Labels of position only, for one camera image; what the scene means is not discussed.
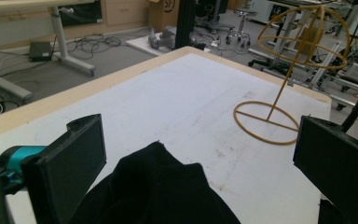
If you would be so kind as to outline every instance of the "light gray floor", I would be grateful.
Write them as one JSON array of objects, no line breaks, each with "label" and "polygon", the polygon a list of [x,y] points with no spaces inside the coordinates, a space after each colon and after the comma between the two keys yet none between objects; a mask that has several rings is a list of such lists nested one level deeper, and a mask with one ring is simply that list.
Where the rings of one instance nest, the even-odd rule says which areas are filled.
[{"label": "light gray floor", "polygon": [[[232,11],[228,11],[226,14],[221,15],[221,22],[233,24],[236,27],[240,25],[241,17],[238,17]],[[247,21],[245,23],[244,29],[250,34],[252,39],[251,48],[259,49],[256,44],[256,39],[264,28],[264,24],[259,24],[256,22]],[[211,53],[219,55],[221,57],[227,58],[233,62],[241,63],[247,65],[252,59],[257,58],[257,56],[248,52],[248,49],[241,49],[241,43],[238,43],[236,38],[231,41],[230,45],[226,45],[226,36],[227,29],[222,29],[217,32],[217,34],[210,34],[208,31],[202,28],[196,28],[197,33],[202,33],[202,35],[195,35],[194,37],[199,41],[206,43],[208,48],[211,49]],[[116,44],[118,40],[121,41],[119,47],[108,48],[105,43],[99,42],[100,36],[88,36],[88,44],[83,45],[83,48],[89,53],[84,52],[84,50],[77,49],[72,53],[75,56],[84,58],[84,62],[91,63],[97,67],[94,77],[91,77],[90,74],[75,69],[70,66],[62,65],[56,59],[49,63],[29,63],[26,56],[18,56],[11,54],[0,54],[0,75],[5,76],[9,81],[17,83],[23,88],[34,93],[34,98],[28,102],[31,104],[34,101],[48,97],[52,94],[58,93],[60,91],[65,91],[70,88],[73,88],[82,83],[92,81],[96,78],[103,77],[105,75],[114,73],[123,68],[132,66],[134,64],[143,62],[145,60],[151,59],[155,56],[142,52],[138,49],[131,48],[126,45],[125,41],[127,39],[139,38],[142,36],[148,35],[148,29],[143,28],[136,31],[129,31],[125,34],[115,34],[115,35],[106,35],[104,39],[110,41],[108,43]],[[274,34],[276,31],[274,29],[268,29],[269,34]],[[217,47],[211,47],[211,42],[213,39],[217,39],[215,43],[220,43]],[[92,48],[91,44],[94,44],[93,54],[90,53]],[[75,44],[68,44],[68,49],[74,49]],[[26,68],[33,67],[35,65],[41,64],[40,66],[18,73],[11,73],[12,71],[18,71]],[[348,90],[347,92],[341,92],[341,87],[337,84],[330,82],[326,91],[334,93],[351,101],[356,101],[353,95],[356,94],[356,91]],[[21,101],[15,96],[12,96],[10,93],[0,90],[0,95],[7,100],[7,110],[15,108],[15,104],[12,102],[17,102],[21,105]],[[344,108],[342,111],[336,111],[337,103],[332,103],[331,117],[330,120],[341,124],[343,120],[350,114],[351,109],[349,107]],[[348,131],[348,134],[358,139],[358,120]]]}]

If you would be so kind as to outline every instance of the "chair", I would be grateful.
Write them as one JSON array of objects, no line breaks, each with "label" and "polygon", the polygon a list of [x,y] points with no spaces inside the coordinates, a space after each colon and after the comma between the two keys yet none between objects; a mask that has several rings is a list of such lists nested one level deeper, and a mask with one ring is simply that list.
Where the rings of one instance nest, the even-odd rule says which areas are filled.
[{"label": "chair", "polygon": [[248,39],[248,41],[246,42],[246,46],[249,47],[251,45],[251,37],[249,36],[249,34],[243,31],[243,25],[248,16],[255,16],[257,12],[252,11],[249,8],[238,7],[237,9],[234,10],[234,13],[242,16],[240,28],[238,30],[230,29],[228,31],[228,35],[226,37],[226,44],[229,45],[231,43],[231,38],[237,36],[238,42],[241,42],[243,40],[243,43],[241,44],[242,49],[245,48],[245,39]]}]

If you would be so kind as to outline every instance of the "black cloth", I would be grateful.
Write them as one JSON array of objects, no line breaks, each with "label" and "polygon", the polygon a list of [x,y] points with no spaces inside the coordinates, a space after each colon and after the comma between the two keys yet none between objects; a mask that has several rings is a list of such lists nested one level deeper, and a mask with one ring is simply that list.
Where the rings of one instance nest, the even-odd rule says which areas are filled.
[{"label": "black cloth", "polygon": [[321,200],[318,224],[348,224],[348,221],[329,201]]},{"label": "black cloth", "polygon": [[122,158],[70,223],[240,223],[200,164],[183,165],[160,142]]}]

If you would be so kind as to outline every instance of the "wheel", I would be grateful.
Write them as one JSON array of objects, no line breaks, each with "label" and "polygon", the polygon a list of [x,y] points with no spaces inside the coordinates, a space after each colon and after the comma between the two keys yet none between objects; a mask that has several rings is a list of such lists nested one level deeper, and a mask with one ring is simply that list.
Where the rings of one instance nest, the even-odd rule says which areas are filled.
[{"label": "wheel", "polygon": [[349,88],[350,88],[350,87],[343,86],[343,87],[341,88],[341,91],[342,91],[342,92],[345,92],[345,91],[347,91]]},{"label": "wheel", "polygon": [[345,107],[345,105],[338,104],[336,107],[336,110],[341,111],[344,107]]}]

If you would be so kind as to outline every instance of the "white table surface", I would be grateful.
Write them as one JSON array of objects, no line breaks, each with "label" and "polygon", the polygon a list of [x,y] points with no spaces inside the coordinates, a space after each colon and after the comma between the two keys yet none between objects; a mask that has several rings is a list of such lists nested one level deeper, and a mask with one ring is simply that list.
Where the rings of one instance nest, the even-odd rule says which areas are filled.
[{"label": "white table surface", "polygon": [[[46,146],[66,123],[100,113],[107,164],[96,182],[119,159],[159,140],[179,161],[201,163],[212,189],[242,223],[316,224],[321,194],[293,165],[295,145],[260,142],[232,116],[243,101],[272,103],[281,83],[211,54],[179,49],[1,115],[0,154],[12,146]],[[285,88],[278,106],[297,120],[309,114],[329,119],[330,103],[294,86]],[[254,128],[286,137],[259,123]],[[8,201],[17,223],[34,223],[26,192]]]}]

